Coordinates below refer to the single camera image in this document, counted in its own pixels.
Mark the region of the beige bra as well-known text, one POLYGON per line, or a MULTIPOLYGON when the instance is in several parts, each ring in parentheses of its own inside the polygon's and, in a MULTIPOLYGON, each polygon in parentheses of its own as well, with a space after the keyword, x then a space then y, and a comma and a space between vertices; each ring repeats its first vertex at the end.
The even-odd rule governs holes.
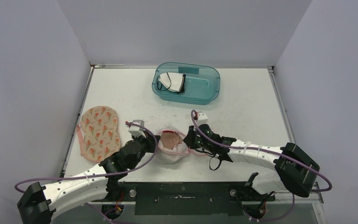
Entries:
POLYGON ((163 150, 171 150, 174 152, 180 152, 183 139, 177 132, 163 131, 161 134, 161 148, 163 150))

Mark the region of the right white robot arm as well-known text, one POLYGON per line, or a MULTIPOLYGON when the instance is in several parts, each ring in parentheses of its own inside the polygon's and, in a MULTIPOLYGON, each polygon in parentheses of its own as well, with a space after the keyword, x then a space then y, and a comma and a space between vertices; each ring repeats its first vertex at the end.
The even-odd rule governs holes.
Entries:
POLYGON ((190 126, 183 142, 190 149, 201 149, 220 162, 244 162, 270 169, 270 173, 257 173, 249 179, 245 194, 250 200, 286 190, 306 198, 311 194, 320 170, 319 165, 295 143, 288 142, 283 147, 258 146, 219 136, 207 124, 198 128, 190 126))

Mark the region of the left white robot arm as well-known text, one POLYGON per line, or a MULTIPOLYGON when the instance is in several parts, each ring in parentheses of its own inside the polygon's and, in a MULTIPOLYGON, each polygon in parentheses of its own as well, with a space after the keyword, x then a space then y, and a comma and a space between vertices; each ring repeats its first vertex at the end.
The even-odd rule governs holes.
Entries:
POLYGON ((17 203, 24 224, 49 224, 62 213, 82 204, 120 196, 118 181, 140 169, 146 153, 155 154, 159 135, 133 137, 120 150, 86 171, 53 183, 32 180, 17 203))

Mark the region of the white mesh laundry bag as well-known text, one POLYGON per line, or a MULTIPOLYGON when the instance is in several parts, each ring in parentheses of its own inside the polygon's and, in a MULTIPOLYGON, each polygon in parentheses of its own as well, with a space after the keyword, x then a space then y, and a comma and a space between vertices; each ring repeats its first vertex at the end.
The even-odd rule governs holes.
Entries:
POLYGON ((162 164, 174 164, 190 154, 207 156, 204 153, 190 149, 184 142, 186 135, 173 126, 166 126, 158 130, 160 136, 158 142, 157 160, 162 164))

